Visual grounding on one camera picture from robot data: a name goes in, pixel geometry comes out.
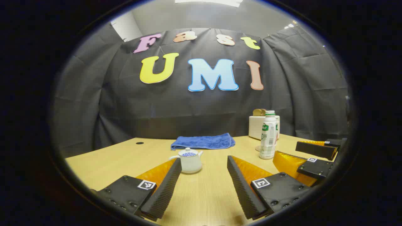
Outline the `black backdrop cloth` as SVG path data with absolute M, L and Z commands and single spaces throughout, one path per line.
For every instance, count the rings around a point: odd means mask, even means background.
M 280 134 L 309 140 L 348 136 L 345 73 L 301 28 L 265 38 L 235 30 L 160 31 L 101 43 L 95 35 L 56 81 L 49 123 L 70 157 L 138 137 L 248 135 L 254 109 L 273 109 Z

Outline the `white teacup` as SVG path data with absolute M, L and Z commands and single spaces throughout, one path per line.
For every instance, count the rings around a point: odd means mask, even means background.
M 198 155 L 191 156 L 191 157 L 182 157 L 182 156 L 179 156 L 179 154 L 178 154 L 175 156 L 171 156 L 169 158 L 169 160 L 180 159 L 181 166 L 182 166 L 182 173 L 193 174 L 193 173 L 199 172 L 202 169 L 203 164 L 202 164 L 202 161 L 200 158 L 202 156 L 202 154 L 203 154 L 202 150 L 198 151 Z

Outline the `white blue-patterned teacup lid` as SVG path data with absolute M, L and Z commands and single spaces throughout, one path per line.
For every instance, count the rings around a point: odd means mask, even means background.
M 183 150 L 180 150 L 178 153 L 179 153 L 179 156 L 182 156 L 182 157 L 191 157 L 191 156 L 198 155 L 197 150 L 193 150 L 193 149 L 191 149 L 189 147 L 187 147 L 187 148 L 185 148 Z

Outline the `white green-labelled water bottle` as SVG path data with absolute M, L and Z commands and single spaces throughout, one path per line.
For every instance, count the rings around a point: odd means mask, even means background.
M 260 152 L 261 159 L 272 159 L 276 151 L 276 143 L 278 137 L 278 123 L 274 110 L 265 112 L 265 119 L 262 124 Z

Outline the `blue towel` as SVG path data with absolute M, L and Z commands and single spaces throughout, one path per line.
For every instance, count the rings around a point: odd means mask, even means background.
M 233 147 L 235 144 L 235 140 L 229 133 L 217 136 L 180 136 L 171 144 L 171 150 L 181 150 L 185 148 L 220 150 Z

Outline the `long ceiling light panel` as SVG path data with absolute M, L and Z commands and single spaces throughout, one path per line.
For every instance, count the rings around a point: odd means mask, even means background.
M 175 4 L 181 3 L 211 3 L 238 8 L 243 0 L 175 0 Z

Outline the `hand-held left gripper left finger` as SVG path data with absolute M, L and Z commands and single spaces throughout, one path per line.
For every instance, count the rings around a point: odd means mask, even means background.
M 174 158 L 139 176 L 123 175 L 105 188 L 91 191 L 117 209 L 157 221 L 170 203 L 181 172 L 181 160 Z

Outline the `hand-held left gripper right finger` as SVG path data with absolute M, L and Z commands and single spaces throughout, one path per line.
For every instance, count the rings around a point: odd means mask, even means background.
M 227 170 L 247 219 L 279 212 L 311 189 L 285 172 L 272 174 L 231 155 L 227 157 Z

